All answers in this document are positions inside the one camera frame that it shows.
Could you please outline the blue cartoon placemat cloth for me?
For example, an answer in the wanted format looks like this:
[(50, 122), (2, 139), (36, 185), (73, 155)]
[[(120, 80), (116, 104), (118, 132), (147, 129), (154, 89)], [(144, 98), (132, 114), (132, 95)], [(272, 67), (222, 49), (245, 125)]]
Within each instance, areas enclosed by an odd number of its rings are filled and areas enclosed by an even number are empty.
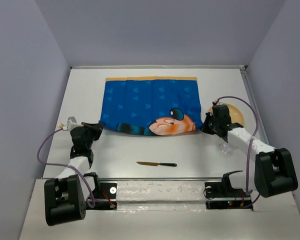
[(131, 135), (172, 136), (199, 130), (202, 108), (196, 77), (108, 77), (100, 120)]

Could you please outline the clear plastic drinking glass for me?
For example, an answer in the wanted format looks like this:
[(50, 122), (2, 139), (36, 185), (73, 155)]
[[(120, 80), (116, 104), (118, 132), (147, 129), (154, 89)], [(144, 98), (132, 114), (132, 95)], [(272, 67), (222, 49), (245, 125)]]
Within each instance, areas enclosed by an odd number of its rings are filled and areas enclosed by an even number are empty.
[(224, 154), (232, 154), (237, 149), (236, 146), (234, 146), (228, 142), (220, 143), (219, 148), (220, 148), (221, 152)]

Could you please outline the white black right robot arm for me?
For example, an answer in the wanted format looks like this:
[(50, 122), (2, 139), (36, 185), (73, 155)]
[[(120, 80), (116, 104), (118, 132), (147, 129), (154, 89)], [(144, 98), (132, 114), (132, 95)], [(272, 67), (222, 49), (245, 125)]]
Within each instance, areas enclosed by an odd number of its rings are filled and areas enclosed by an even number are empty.
[(258, 192), (269, 198), (295, 191), (298, 179), (291, 153), (286, 148), (275, 148), (250, 134), (241, 124), (233, 123), (226, 104), (215, 104), (206, 113), (201, 129), (217, 135), (231, 147), (246, 154), (246, 170), (227, 172), (222, 177), (220, 190), (232, 196), (241, 189), (246, 193)]

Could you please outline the beige round plate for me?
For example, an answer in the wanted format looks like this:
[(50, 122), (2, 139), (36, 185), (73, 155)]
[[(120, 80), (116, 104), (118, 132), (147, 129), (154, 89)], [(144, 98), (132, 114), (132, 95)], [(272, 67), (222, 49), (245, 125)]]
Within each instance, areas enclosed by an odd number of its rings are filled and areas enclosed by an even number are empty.
[(219, 105), (226, 105), (229, 109), (229, 115), (231, 117), (231, 123), (238, 123), (242, 126), (245, 126), (245, 120), (242, 112), (232, 104), (219, 102)]

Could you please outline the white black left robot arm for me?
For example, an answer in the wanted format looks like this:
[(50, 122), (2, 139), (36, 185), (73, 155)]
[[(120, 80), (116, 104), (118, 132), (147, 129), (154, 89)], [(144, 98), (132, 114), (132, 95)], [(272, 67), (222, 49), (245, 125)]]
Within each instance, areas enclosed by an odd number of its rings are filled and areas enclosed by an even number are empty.
[(58, 125), (58, 132), (69, 132), (72, 147), (69, 163), (63, 171), (44, 183), (45, 220), (48, 226), (83, 220), (87, 207), (94, 208), (101, 184), (95, 172), (89, 172), (94, 162), (93, 142), (99, 140), (103, 123), (77, 123), (70, 117)]

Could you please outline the gold knife green handle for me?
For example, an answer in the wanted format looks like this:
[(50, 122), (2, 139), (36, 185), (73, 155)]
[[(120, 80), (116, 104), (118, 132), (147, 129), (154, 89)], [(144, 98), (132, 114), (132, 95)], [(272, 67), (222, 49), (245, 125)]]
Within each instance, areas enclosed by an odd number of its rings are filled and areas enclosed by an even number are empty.
[(139, 165), (142, 165), (142, 166), (152, 166), (152, 167), (157, 167), (157, 166), (177, 167), (178, 166), (176, 163), (165, 163), (165, 162), (137, 161), (136, 163), (139, 164)]

